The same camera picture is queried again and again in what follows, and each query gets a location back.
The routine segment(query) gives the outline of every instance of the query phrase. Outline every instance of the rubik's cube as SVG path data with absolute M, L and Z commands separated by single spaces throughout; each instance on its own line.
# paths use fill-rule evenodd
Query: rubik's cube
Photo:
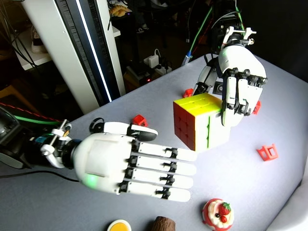
M 173 102 L 174 131 L 190 149 L 202 152 L 229 140 L 221 124 L 222 100 L 208 93 Z

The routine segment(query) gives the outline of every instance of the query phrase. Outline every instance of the green cable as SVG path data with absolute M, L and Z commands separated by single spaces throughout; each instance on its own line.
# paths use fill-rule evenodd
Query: green cable
M 196 40 L 197 40 L 197 37 L 199 36 L 200 31 L 202 30 L 202 28 L 203 28 L 203 26 L 204 26 L 204 23 L 206 22 L 208 16 L 209 16 L 210 13 L 212 12 L 212 9 L 213 9 L 213 7 L 211 7 L 211 8 L 209 9 L 209 11 L 207 12 L 207 15 L 205 16 L 205 18 L 204 18 L 204 20 L 203 20 L 203 22 L 202 22 L 202 24 L 201 24 L 201 27 L 200 27 L 198 33 L 197 33 L 196 36 L 194 37 L 194 40 L 193 40 L 192 46 L 191 46 L 191 48 L 190 48 L 190 51 L 193 50 L 193 46 L 194 46 L 194 44 L 195 44 L 195 42 L 196 42 Z
M 23 118 L 23 117 L 16 116 L 16 115 L 15 115 L 15 118 L 19 119 L 19 120 L 26 121 L 26 122 L 30 122 L 30 123 L 36 123 L 36 124 L 48 124 L 48 125 L 58 125 L 58 124 L 60 124 L 60 122 L 40 121 L 40 120 L 35 120 L 35 119 Z
M 244 24 L 243 24 L 243 21 L 242 21 L 242 16 L 241 16 L 241 13 L 239 13 L 239 18 L 240 18 L 240 21 L 241 21 L 241 26 L 242 26 L 242 30 L 245 30 L 245 28 L 244 28 Z

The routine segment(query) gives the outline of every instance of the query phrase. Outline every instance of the robotic arm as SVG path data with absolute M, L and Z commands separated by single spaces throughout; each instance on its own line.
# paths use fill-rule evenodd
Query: robotic arm
M 246 48 L 254 44 L 250 36 L 256 32 L 249 27 L 244 29 L 234 0 L 214 1 L 213 18 L 210 38 L 218 57 L 207 62 L 193 94 L 209 92 L 216 79 L 222 78 L 221 122 L 233 127 L 252 114 L 267 77 L 263 65 Z
M 66 167 L 82 184 L 103 192 L 190 199 L 187 189 L 196 168 L 183 161 L 194 161 L 197 154 L 146 143 L 158 135 L 153 129 L 98 118 L 90 126 L 93 134 L 80 141 L 68 137 L 72 126 L 67 120 L 50 133 L 35 135 L 8 112 L 0 110 L 0 119 L 0 161 L 9 166 Z

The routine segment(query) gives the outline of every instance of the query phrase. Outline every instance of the dark background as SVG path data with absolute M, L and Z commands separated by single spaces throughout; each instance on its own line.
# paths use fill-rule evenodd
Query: dark background
M 253 54 L 308 82 L 308 1 L 237 1 L 244 26 L 257 31 Z

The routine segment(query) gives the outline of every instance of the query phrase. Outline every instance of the brown wooden log toy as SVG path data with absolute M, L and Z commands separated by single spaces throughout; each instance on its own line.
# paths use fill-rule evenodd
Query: brown wooden log toy
M 156 217 L 151 231 L 175 231 L 175 222 L 166 217 Z

